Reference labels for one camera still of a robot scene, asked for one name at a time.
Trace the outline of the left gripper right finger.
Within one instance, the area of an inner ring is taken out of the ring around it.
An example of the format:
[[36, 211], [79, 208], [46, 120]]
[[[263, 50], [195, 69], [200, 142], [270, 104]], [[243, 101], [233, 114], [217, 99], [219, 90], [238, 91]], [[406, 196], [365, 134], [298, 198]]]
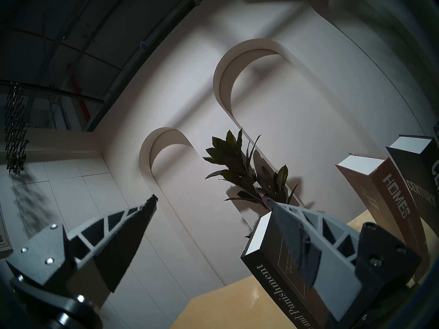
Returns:
[[332, 215], [268, 200], [296, 269], [331, 321], [356, 321], [362, 283], [355, 274], [360, 232]]

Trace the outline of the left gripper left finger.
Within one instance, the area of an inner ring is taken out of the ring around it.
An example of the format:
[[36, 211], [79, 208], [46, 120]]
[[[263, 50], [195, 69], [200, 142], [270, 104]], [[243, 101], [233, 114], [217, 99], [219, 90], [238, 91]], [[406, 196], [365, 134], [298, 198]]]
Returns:
[[156, 211], [158, 198], [133, 208], [95, 217], [67, 234], [73, 273], [66, 288], [102, 308], [126, 274]]

